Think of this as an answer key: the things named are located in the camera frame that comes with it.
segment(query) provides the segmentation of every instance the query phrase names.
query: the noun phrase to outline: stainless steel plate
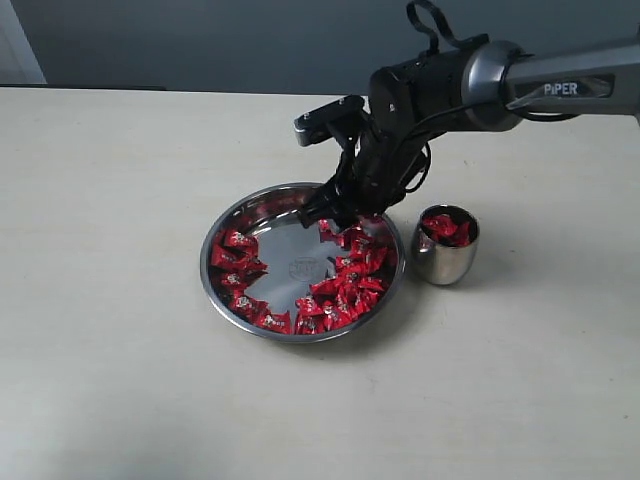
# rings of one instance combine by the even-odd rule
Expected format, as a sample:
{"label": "stainless steel plate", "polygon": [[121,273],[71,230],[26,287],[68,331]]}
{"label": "stainless steel plate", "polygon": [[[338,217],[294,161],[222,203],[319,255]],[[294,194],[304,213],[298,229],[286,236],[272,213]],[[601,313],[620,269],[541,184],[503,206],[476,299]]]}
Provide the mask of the stainless steel plate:
{"label": "stainless steel plate", "polygon": [[321,242],[317,225],[304,229],[297,220],[296,210],[318,187],[316,183],[279,185],[249,195],[227,210],[211,227],[202,245],[200,276],[213,306],[231,323],[261,337],[292,343],[319,342],[349,333],[374,318],[397,290],[404,273],[405,256],[400,235],[391,220],[383,215],[378,221],[361,224],[368,235],[395,252],[395,267],[380,272],[389,285],[380,301],[370,312],[339,330],[314,335],[286,335],[256,327],[227,308],[221,291],[211,282],[214,274],[209,266],[212,241],[223,229],[235,229],[252,234],[260,241],[260,260],[269,266],[268,274],[247,290],[247,295],[269,302],[273,312],[291,312],[295,321],[295,300],[309,293],[309,285],[318,283],[333,272],[331,259],[345,256],[346,251],[332,242]]}

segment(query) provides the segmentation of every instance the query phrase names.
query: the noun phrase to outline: white table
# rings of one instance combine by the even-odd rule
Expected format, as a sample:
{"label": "white table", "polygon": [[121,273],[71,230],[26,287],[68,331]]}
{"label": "white table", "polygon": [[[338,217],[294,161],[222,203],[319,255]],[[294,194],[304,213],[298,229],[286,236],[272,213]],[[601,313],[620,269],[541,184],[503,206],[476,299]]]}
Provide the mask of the white table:
{"label": "white table", "polygon": [[405,240],[475,213],[464,283],[286,347],[214,311],[198,256],[240,197],[333,172],[292,129],[327,101],[0,90],[0,478],[638,477],[637,122],[437,140],[389,213]]}

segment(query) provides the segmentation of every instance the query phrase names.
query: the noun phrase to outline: robotic arm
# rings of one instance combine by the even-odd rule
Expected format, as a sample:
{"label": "robotic arm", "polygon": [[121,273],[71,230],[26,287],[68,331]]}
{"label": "robotic arm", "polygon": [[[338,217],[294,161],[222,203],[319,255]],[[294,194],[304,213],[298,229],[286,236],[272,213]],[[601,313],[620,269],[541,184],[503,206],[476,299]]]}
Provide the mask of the robotic arm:
{"label": "robotic arm", "polygon": [[[416,7],[432,15],[452,51],[440,52],[438,35],[420,21]],[[348,96],[294,122],[300,145],[334,138],[343,150],[335,174],[298,212],[305,227],[331,218],[346,228],[403,200],[429,171],[428,142],[446,132],[503,132],[523,119],[562,121],[581,114],[635,115],[640,122],[640,32],[533,56],[484,34],[457,40],[427,0],[409,3],[407,16],[429,37],[429,49],[371,76],[370,113],[361,97]]]}

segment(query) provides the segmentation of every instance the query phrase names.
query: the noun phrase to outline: metal cup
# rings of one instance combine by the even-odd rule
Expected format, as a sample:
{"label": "metal cup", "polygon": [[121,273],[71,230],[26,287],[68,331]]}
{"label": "metal cup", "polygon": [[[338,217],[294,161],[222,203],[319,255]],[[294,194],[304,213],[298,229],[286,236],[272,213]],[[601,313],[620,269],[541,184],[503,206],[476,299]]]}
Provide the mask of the metal cup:
{"label": "metal cup", "polygon": [[[469,239],[465,247],[449,247],[432,240],[425,233],[422,220],[427,216],[447,214],[457,224],[469,222]],[[420,215],[413,232],[410,256],[415,272],[434,285],[452,285],[462,280],[471,268],[478,249],[480,227],[478,221],[466,210],[452,205],[436,205]]]}

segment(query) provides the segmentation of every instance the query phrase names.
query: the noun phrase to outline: gray wall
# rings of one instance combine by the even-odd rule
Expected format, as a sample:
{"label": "gray wall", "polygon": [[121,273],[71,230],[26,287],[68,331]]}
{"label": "gray wall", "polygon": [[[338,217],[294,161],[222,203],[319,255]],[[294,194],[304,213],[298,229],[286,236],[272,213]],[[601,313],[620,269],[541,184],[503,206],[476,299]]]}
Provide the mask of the gray wall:
{"label": "gray wall", "polygon": [[[49,83],[364,93],[423,37],[406,0],[13,0]],[[439,0],[454,32],[544,53],[632,35],[639,0]]]}

